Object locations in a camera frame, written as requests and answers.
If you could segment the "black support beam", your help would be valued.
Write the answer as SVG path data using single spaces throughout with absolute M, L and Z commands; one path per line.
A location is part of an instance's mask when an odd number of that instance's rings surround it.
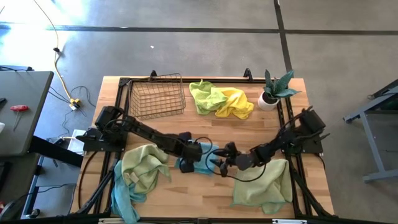
M 59 145 L 48 142 L 37 136 L 32 137 L 29 152 L 38 153 L 42 156 L 49 157 L 51 159 L 55 159 L 76 167 L 80 167 L 83 162 L 82 155 L 79 155 L 73 151 L 69 151 L 68 149 L 64 149 Z

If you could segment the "red-handled tool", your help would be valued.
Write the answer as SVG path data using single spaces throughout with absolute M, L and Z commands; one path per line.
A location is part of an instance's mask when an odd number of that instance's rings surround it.
M 19 113 L 23 112 L 23 111 L 27 111 L 28 109 L 29 109 L 29 107 L 27 105 L 14 105 L 14 106 L 10 107 L 11 111 L 16 112 L 16 118 L 15 118 L 14 125 L 13 125 L 13 131 L 15 131 L 15 129 L 17 127 Z

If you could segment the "lime green microfiber towel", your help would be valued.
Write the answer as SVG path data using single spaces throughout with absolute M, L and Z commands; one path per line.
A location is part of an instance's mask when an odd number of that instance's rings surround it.
M 190 83 L 189 90 L 195 101 L 197 113 L 200 115 L 207 115 L 211 111 L 216 111 L 228 99 L 214 84 L 203 80 Z

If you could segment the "snake plant in white pot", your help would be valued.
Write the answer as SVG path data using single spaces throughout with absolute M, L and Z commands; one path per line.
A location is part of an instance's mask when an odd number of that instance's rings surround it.
M 300 91 L 289 88 L 289 82 L 294 76 L 294 71 L 290 70 L 280 78 L 271 78 L 271 73 L 266 70 L 264 73 L 266 84 L 263 92 L 258 98 L 257 104 L 261 110 L 273 110 L 281 98 L 289 98 L 300 93 Z

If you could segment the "yellow microfiber towel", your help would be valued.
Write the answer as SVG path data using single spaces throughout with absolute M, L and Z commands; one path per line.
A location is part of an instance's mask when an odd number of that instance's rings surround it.
M 233 114 L 239 119 L 248 119 L 250 113 L 254 110 L 254 104 L 248 101 L 245 92 L 233 87 L 218 87 L 216 90 L 227 97 L 225 103 L 216 110 L 216 117 L 226 118 Z

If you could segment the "black aluminium table frame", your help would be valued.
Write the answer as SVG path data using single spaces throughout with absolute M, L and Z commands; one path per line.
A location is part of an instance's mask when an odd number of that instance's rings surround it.
M 105 76 L 99 93 L 99 100 L 95 109 L 93 123 L 97 119 L 102 106 L 111 105 L 117 98 L 119 80 L 127 77 Z M 265 85 L 264 78 L 255 78 L 250 82 L 244 77 L 183 77 L 186 107 L 182 114 L 164 116 L 153 119 L 145 119 L 142 122 L 162 133 L 183 133 L 189 131 L 192 137 L 208 137 L 213 144 L 223 147 L 226 143 L 234 141 L 238 150 L 247 151 L 250 148 L 272 140 L 282 121 L 287 121 L 288 113 L 298 114 L 302 108 L 309 106 L 305 83 L 302 78 L 293 78 L 290 84 L 295 89 L 302 91 L 291 100 L 291 106 L 282 103 L 282 113 L 277 109 L 263 111 L 257 106 L 257 99 Z M 254 111 L 248 119 L 241 120 L 234 115 L 227 118 L 217 118 L 214 114 L 202 116 L 197 114 L 193 97 L 188 86 L 191 82 L 199 82 L 201 79 L 209 81 L 220 87 L 235 87 L 243 90 L 250 102 L 255 104 Z M 144 144 L 150 144 L 143 138 L 129 134 L 123 153 Z M 83 176 L 80 190 L 81 207 L 93 195 L 102 175 L 110 169 L 113 164 L 115 153 L 98 152 L 88 162 L 93 152 L 84 155 L 80 181 L 83 169 L 88 164 Z M 133 203 L 143 220 L 151 218 L 176 218 L 178 220 L 192 218 L 225 219 L 252 218 L 257 221 L 262 218 L 294 218 L 293 203 L 284 205 L 276 214 L 266 215 L 261 207 L 248 207 L 244 205 L 230 206 L 233 202 L 234 181 L 228 177 L 222 178 L 216 175 L 204 175 L 197 173 L 183 174 L 174 167 L 176 158 L 170 157 L 169 168 L 171 182 L 160 174 L 157 185 L 149 193 L 147 200 L 143 203 Z M 307 186 L 318 200 L 320 205 L 330 214 L 334 214 L 330 192 L 327 184 L 323 163 L 318 156 L 312 154 L 302 155 L 302 164 Z M 93 207 L 92 213 L 104 213 L 110 205 L 111 181 L 108 182 L 102 194 L 99 195 Z

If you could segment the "pale green microfiber towel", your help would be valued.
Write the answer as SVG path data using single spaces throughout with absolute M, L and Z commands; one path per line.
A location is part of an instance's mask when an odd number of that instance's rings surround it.
M 285 159 L 274 159 L 264 169 L 239 170 L 236 177 L 233 206 L 261 207 L 263 213 L 275 214 L 293 200 L 289 162 Z

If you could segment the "large blue microfiber towel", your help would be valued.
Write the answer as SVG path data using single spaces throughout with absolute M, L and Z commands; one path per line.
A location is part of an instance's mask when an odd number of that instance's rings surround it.
M 111 211 L 119 215 L 125 224 L 136 224 L 140 215 L 131 202 L 145 202 L 146 194 L 135 193 L 135 183 L 127 185 L 122 177 L 122 161 L 119 160 L 114 167 L 114 187 L 111 192 Z

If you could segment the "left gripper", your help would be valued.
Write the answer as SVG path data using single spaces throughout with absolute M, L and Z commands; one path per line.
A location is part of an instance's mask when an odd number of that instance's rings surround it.
M 192 139 L 191 132 L 184 132 L 179 134 L 179 138 L 182 141 L 188 141 L 183 147 L 182 160 L 179 163 L 179 169 L 181 173 L 190 173 L 195 171 L 194 163 L 201 161 L 202 148 L 201 144 L 195 141 L 189 141 Z

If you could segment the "grey side table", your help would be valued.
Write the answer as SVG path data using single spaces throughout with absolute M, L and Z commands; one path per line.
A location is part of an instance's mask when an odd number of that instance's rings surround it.
M 0 132 L 0 157 L 27 153 L 53 76 L 51 71 L 0 72 L 0 98 L 6 99 L 0 103 L 0 123 L 4 123 Z M 29 107 L 19 113 L 15 131 L 16 112 L 10 110 L 14 105 Z

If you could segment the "white box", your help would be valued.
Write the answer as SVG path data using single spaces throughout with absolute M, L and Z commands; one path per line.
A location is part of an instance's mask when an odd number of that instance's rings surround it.
M 84 142 L 78 140 L 77 136 L 82 136 L 85 134 L 85 130 L 75 129 L 71 136 L 62 137 L 63 140 L 69 141 L 68 150 L 75 152 L 81 156 L 85 155 L 83 150 Z

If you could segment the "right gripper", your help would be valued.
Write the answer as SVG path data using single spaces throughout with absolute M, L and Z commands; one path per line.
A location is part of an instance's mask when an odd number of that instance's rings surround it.
M 229 142 L 225 145 L 225 149 L 215 149 L 212 153 L 217 156 L 226 157 L 226 162 L 222 159 L 210 159 L 210 162 L 220 170 L 216 174 L 222 177 L 228 175 L 228 165 L 230 167 L 236 166 L 236 158 L 241 155 L 241 151 L 237 150 L 234 142 Z

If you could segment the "grey metal bench frame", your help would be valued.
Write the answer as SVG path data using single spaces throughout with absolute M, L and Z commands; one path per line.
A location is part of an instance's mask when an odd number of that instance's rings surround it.
M 343 121 L 360 119 L 369 142 L 377 172 L 363 176 L 365 183 L 398 177 L 398 169 L 386 169 L 380 152 L 398 152 L 398 79 L 368 96 L 369 102 Z

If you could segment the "small blue microfiber towel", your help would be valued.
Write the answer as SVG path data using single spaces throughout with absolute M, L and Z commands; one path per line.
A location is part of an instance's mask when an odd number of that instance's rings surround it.
M 213 150 L 218 149 L 219 147 L 217 145 L 214 145 L 212 143 L 205 143 L 205 142 L 198 142 L 201 144 L 202 148 L 202 157 L 201 161 L 199 162 L 193 162 L 194 167 L 195 167 L 195 173 L 199 174 L 205 174 L 205 175 L 212 175 L 213 171 L 215 169 L 215 165 L 210 162 L 210 159 L 216 159 L 217 156 L 212 153 Z M 182 160 L 182 157 L 178 157 L 176 162 L 175 162 L 175 167 L 179 168 L 179 163 Z

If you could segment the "pale green cloth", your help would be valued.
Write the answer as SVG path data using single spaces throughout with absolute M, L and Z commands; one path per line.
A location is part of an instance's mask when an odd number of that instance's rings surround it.
M 169 155 L 155 144 L 146 144 L 126 152 L 121 161 L 121 174 L 127 186 L 134 184 L 136 194 L 152 191 L 162 174 L 170 182 Z

